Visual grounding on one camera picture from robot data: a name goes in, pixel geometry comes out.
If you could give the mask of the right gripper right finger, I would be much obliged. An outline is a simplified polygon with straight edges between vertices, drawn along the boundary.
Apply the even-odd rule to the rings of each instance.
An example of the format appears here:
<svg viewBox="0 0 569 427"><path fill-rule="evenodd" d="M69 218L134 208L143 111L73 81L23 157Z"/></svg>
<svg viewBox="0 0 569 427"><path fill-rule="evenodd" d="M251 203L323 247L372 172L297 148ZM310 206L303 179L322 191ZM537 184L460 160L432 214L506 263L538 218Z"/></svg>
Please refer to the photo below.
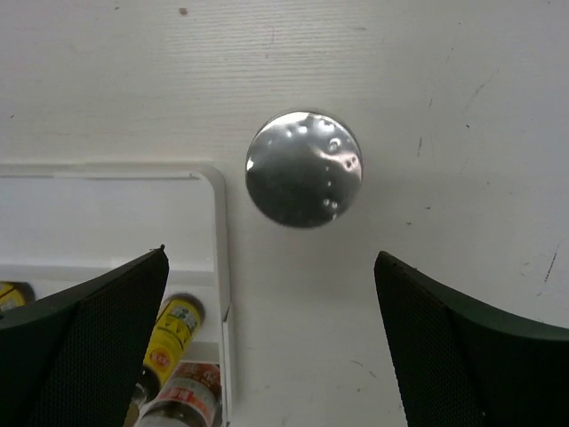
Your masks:
<svg viewBox="0 0 569 427"><path fill-rule="evenodd" d="M568 331L379 252L374 280L410 426L566 426Z"/></svg>

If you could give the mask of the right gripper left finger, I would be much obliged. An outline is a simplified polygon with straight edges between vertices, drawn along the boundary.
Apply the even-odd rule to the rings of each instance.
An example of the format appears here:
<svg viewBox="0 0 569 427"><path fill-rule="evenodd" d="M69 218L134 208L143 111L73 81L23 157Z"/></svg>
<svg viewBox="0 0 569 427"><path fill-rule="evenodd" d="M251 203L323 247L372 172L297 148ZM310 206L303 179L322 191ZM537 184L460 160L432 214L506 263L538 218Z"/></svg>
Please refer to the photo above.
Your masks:
<svg viewBox="0 0 569 427"><path fill-rule="evenodd" d="M1 316L3 426L121 426L168 279L163 247Z"/></svg>

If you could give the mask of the yellow label bottle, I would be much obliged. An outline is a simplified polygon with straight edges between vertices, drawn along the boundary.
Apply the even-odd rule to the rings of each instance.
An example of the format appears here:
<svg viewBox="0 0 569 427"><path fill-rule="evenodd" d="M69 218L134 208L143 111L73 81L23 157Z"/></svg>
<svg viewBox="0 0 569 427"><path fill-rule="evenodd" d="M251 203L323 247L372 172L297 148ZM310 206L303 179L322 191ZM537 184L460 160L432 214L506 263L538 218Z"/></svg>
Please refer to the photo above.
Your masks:
<svg viewBox="0 0 569 427"><path fill-rule="evenodd" d="M192 294L172 294L162 302L125 418L125 426L133 426L141 409L157 397L204 320L204 305Z"/></svg>
<svg viewBox="0 0 569 427"><path fill-rule="evenodd" d="M0 312L4 313L36 300L36 293L28 282L0 283Z"/></svg>

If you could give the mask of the short red-logo jar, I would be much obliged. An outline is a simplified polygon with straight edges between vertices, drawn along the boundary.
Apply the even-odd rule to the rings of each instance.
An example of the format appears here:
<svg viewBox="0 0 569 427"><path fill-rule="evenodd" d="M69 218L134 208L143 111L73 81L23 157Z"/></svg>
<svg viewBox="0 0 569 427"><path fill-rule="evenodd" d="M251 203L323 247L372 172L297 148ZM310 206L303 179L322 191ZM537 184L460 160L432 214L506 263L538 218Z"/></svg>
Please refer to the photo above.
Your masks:
<svg viewBox="0 0 569 427"><path fill-rule="evenodd" d="M220 426L220 374L215 364L180 362L137 426Z"/></svg>

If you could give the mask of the tall white spice jar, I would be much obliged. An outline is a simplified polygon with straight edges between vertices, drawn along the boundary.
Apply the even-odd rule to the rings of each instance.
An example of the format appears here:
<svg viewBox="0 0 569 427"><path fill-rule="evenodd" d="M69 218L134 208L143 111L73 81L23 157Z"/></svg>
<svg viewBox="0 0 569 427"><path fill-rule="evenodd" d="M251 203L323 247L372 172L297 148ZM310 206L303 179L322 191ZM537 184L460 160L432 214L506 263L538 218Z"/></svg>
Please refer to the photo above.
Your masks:
<svg viewBox="0 0 569 427"><path fill-rule="evenodd" d="M335 221L355 202L364 157L354 132L317 109L270 118L254 135L245 159L245 185L257 209L293 229Z"/></svg>

